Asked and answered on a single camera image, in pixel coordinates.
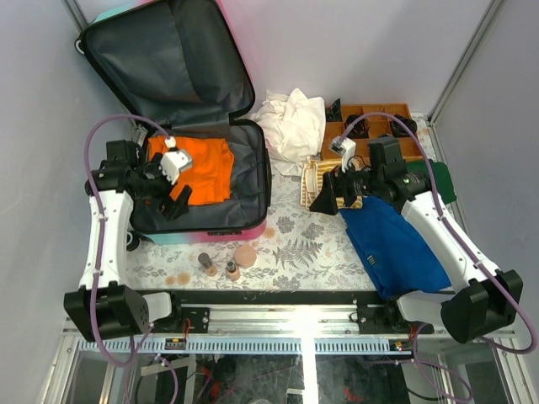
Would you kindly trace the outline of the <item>dark green shirt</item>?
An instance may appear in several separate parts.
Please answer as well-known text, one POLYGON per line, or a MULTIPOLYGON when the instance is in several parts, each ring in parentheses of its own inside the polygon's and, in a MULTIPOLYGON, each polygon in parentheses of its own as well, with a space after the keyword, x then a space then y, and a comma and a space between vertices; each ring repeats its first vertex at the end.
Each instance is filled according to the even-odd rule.
MULTIPOLYGON (((435 177, 438 193, 440 194, 443 203, 449 205, 456 202, 457 196, 448 167, 443 162, 435 162, 432 159, 429 160, 429 163, 435 177)), ((424 160, 408 162, 407 167, 410 172, 424 173, 425 175, 428 174, 428 169, 424 160)))

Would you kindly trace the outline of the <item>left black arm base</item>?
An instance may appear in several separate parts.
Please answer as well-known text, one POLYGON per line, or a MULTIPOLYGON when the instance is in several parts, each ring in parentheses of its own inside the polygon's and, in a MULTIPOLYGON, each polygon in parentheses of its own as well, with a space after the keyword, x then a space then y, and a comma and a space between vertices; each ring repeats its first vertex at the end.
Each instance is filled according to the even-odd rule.
POLYGON ((189 306, 174 301, 171 316, 167 319, 165 329, 182 334, 206 334, 210 325, 211 309, 205 306, 189 306))

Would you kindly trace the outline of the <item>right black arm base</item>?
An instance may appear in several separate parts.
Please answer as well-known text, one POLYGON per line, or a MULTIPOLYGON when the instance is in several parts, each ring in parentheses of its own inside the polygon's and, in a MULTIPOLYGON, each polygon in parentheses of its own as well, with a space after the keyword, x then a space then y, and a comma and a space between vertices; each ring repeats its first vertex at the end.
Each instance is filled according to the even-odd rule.
POLYGON ((355 309, 349 322, 358 327, 359 334, 394 334, 406 331, 406 322, 398 309, 397 300, 382 300, 374 292, 359 293, 352 297, 355 309))

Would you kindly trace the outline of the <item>orange shirt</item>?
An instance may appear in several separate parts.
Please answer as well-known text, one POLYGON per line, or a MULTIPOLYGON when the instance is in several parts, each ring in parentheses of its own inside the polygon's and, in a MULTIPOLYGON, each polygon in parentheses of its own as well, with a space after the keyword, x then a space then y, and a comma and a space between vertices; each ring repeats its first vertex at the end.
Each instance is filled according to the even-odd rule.
POLYGON ((177 147, 193 158, 193 166, 179 175, 169 196, 176 200, 185 185, 192 189, 189 206, 222 203, 231 198, 235 157, 222 138, 175 137, 177 147))

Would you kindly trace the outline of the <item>foundation bottle grey cap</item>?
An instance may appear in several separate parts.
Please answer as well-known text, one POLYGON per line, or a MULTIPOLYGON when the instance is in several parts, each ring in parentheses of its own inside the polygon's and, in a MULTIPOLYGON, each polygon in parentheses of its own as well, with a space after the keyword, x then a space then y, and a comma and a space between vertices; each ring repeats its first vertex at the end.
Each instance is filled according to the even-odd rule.
POLYGON ((198 261, 200 266, 205 270, 205 273, 209 277, 214 277, 217 275, 216 265, 213 263, 210 256, 206 252, 203 252, 198 256, 198 261))

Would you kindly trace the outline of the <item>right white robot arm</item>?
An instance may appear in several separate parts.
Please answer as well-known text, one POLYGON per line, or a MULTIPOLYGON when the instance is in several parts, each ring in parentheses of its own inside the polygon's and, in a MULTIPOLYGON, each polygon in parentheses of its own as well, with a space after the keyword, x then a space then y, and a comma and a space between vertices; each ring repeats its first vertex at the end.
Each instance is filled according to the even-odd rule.
POLYGON ((434 182, 421 172, 410 172, 398 140, 383 136, 369 140, 370 163, 356 168, 355 143, 336 137, 333 152, 340 165, 323 175, 323 184, 309 209, 336 215, 337 200, 351 206, 357 198, 375 196, 388 203, 422 236, 451 281, 453 292, 426 293, 418 288, 400 295, 384 311, 384 322, 402 332, 413 322, 445 328, 459 343, 467 343, 514 323, 514 303, 523 283, 514 271, 501 271, 472 243, 447 213, 434 182))

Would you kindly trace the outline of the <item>octagonal beige powder compact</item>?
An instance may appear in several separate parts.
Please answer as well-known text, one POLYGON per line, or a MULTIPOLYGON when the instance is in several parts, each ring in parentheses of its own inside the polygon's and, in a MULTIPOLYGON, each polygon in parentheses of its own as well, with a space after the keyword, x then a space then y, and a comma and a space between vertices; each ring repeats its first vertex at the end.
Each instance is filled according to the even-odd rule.
POLYGON ((233 259, 239 268, 251 268, 256 264, 257 253, 252 246, 245 244, 234 251, 233 259))

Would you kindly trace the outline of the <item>foundation bottle black cap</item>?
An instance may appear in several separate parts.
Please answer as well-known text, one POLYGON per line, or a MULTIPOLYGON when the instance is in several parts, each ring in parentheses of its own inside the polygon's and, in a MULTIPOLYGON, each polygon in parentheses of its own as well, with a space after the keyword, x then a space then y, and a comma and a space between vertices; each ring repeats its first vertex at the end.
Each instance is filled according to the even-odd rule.
POLYGON ((227 262, 226 273, 231 281, 237 281, 241 276, 238 265, 232 260, 227 262))

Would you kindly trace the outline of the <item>yellow striped shirt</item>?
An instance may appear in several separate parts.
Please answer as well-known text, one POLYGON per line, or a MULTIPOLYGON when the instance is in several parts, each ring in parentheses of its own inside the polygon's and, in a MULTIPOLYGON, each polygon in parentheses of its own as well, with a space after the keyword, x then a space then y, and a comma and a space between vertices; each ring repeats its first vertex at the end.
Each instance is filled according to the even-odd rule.
MULTIPOLYGON (((330 172, 335 167, 341 164, 339 159, 329 159, 323 161, 311 160, 306 164, 302 170, 302 180, 301 180, 301 198, 300 205, 308 209, 312 202, 316 199, 323 186, 323 174, 330 172)), ((363 163, 359 162, 355 158, 349 163, 350 167, 353 167, 356 170, 364 166, 363 163)), ((344 205, 344 198, 337 197, 336 203, 338 209, 347 208, 344 205)), ((363 207, 363 199, 358 196, 356 201, 348 207, 348 209, 358 210, 363 207)))

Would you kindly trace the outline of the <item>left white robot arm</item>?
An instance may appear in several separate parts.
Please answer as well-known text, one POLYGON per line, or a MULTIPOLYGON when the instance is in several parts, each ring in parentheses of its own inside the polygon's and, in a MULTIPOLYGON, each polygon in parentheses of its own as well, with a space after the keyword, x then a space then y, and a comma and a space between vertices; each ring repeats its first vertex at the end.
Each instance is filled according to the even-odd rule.
POLYGON ((110 141, 107 157, 85 184, 92 219, 88 255, 78 289, 65 294, 63 305, 89 342, 143 334, 153 322, 166 332, 183 326, 184 311, 173 304, 170 293, 144 295, 132 289, 125 277, 128 245, 137 239, 129 228, 135 203, 156 203, 158 213, 168 221, 189 210, 190 187, 184 186, 177 198, 171 192, 193 159, 171 141, 165 144, 167 151, 156 153, 142 166, 136 143, 110 141))

